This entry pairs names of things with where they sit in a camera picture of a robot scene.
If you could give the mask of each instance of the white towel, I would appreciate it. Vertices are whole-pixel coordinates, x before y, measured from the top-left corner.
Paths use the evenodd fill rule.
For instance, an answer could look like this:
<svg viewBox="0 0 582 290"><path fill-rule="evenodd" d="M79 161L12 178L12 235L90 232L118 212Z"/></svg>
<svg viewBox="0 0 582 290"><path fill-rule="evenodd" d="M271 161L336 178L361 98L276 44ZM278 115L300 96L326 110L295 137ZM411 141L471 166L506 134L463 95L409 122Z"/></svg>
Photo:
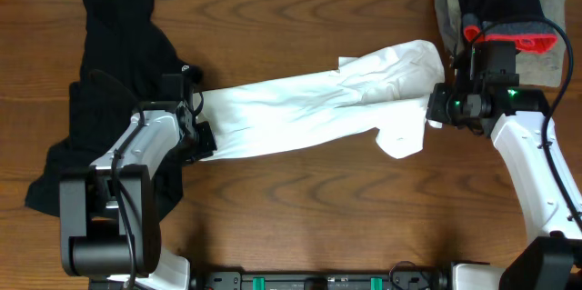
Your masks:
<svg viewBox="0 0 582 290"><path fill-rule="evenodd" d="M204 92L198 120L210 123L218 147L205 160L285 152L372 128L394 158L422 150L428 95L445 79L435 46L416 40L340 58L340 64L338 70Z"/></svg>

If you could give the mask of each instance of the green tape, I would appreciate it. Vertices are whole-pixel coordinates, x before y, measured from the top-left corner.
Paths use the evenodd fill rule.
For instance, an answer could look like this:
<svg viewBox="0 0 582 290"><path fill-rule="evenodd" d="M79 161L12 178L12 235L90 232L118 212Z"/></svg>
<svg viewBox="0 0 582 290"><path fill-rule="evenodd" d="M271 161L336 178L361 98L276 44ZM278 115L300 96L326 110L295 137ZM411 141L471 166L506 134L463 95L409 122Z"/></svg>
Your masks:
<svg viewBox="0 0 582 290"><path fill-rule="evenodd" d="M254 277L253 278L253 290L265 290L265 278L264 277Z"/></svg>
<svg viewBox="0 0 582 290"><path fill-rule="evenodd" d="M382 290L382 279L379 277L372 277L370 279L371 290Z"/></svg>

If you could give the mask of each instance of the wooden table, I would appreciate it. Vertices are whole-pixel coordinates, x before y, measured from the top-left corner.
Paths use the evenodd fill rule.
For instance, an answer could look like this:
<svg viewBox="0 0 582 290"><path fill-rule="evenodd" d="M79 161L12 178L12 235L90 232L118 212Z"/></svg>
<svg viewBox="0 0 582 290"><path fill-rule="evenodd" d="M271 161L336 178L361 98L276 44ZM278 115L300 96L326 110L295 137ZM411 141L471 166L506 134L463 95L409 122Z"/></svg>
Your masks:
<svg viewBox="0 0 582 290"><path fill-rule="evenodd" d="M414 39L442 52L433 0L156 0L154 20L182 59L206 70L207 89L329 70L341 55ZM567 31L582 59L582 0L567 0ZM58 219L24 207L46 150L67 136L67 87L84 40L81 0L0 0L0 288L86 288L61 268ZM555 116L578 182L581 72ZM199 266L248 271L455 258L507 266L525 248L516 193L490 141L428 128L425 149L396 160L375 136L187 167L164 245Z"/></svg>

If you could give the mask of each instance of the gray cloth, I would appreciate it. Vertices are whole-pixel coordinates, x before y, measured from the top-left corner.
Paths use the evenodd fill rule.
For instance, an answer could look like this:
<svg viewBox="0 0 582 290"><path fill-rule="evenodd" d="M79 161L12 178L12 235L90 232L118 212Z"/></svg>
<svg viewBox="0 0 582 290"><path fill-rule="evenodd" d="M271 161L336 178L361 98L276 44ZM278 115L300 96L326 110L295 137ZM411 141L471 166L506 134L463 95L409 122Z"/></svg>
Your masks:
<svg viewBox="0 0 582 290"><path fill-rule="evenodd" d="M546 18L556 22L566 31L564 6L566 0L539 0ZM443 37L445 49L449 53L463 50L461 31L461 8L458 0L435 0L438 30ZM516 71L522 85L559 86L562 79L562 65L566 45L561 37L549 52L543 55L520 53L516 56Z"/></svg>

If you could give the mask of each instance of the white cloth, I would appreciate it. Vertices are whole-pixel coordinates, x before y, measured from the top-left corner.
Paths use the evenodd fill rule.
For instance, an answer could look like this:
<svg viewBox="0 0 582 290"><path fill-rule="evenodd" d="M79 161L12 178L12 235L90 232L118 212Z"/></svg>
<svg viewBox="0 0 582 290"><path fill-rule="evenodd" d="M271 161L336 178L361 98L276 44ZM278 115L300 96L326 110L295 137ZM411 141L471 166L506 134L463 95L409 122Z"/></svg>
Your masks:
<svg viewBox="0 0 582 290"><path fill-rule="evenodd" d="M342 61L338 70L204 92L198 118L218 147L205 160L285 152L372 128L394 158L422 150L428 95L445 79L435 46L416 40Z"/></svg>

